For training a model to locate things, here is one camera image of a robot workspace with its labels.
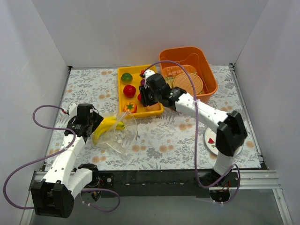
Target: yellow bin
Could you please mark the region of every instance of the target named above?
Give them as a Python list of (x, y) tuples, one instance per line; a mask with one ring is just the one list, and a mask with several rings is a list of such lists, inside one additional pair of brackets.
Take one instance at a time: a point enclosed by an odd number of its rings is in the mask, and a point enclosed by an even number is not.
[[(119, 109), (120, 112), (123, 111), (123, 107), (126, 102), (134, 102), (137, 106), (136, 113), (133, 113), (133, 116), (135, 118), (139, 117), (147, 117), (147, 116), (159, 116), (163, 113), (164, 107), (161, 103), (159, 103), (159, 110), (157, 111), (147, 111), (147, 108), (144, 107), (140, 101), (137, 99), (137, 96), (139, 95), (139, 86), (141, 83), (142, 78), (140, 77), (140, 73), (143, 69), (147, 68), (150, 65), (142, 65), (142, 66), (134, 66), (134, 67), (120, 67), (118, 68), (118, 87), (119, 87)], [(156, 72), (155, 66), (150, 68), (154, 72)], [(133, 77), (132, 82), (130, 85), (134, 86), (136, 88), (136, 93), (133, 97), (126, 97), (123, 93), (123, 89), (126, 86), (126, 84), (123, 84), (121, 81), (121, 76), (124, 73), (130, 73)]]

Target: round waffle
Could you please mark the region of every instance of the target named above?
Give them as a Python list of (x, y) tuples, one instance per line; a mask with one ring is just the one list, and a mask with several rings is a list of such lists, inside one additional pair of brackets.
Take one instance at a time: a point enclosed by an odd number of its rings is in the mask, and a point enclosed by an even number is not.
[[(199, 94), (202, 89), (203, 89), (203, 81), (199, 76), (193, 73), (188, 73), (193, 81), (193, 84), (195, 86), (196, 94)], [(173, 87), (179, 87), (182, 88), (183, 90), (186, 90), (187, 93), (193, 95), (193, 88), (191, 85), (191, 82), (188, 79), (188, 76), (183, 73), (179, 74), (178, 76), (175, 77), (173, 81)]]

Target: green fruit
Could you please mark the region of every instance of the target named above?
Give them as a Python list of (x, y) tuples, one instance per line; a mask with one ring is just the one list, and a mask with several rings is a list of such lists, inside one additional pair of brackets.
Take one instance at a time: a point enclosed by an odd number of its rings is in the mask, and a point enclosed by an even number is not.
[(132, 75), (130, 73), (124, 73), (122, 76), (121, 76), (121, 81), (124, 83), (124, 84), (130, 84), (132, 82)]

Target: plastic bag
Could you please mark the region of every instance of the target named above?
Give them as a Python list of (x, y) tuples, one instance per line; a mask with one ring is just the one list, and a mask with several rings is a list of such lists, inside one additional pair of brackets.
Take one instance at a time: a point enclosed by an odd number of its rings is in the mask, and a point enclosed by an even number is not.
[[(132, 113), (119, 112), (111, 113), (108, 116), (115, 116), (116, 122), (105, 133), (103, 133), (96, 143), (92, 145), (94, 147), (101, 147), (104, 150), (114, 150), (124, 156), (127, 155), (128, 150), (135, 142), (137, 135), (137, 123)], [(123, 130), (117, 130), (118, 122), (123, 122), (125, 128)]]

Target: white wall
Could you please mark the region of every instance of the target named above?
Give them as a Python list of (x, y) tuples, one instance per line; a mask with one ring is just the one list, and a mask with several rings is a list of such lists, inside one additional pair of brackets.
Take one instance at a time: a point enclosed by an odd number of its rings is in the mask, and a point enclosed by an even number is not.
[[(57, 105), (68, 68), (31, 0), (0, 0), (0, 186), (18, 166), (45, 156), (51, 132), (36, 126), (33, 110)], [(52, 126), (55, 110), (44, 110), (38, 120)], [(8, 195), (25, 205), (33, 171), (29, 166), (8, 183)], [(19, 224), (23, 211), (0, 194), (0, 224)]]
[(32, 0), (74, 67), (141, 65), (195, 45), (211, 64), (235, 62), (268, 0)]
[(300, 223), (300, 2), (269, 1), (236, 63), (263, 158)]

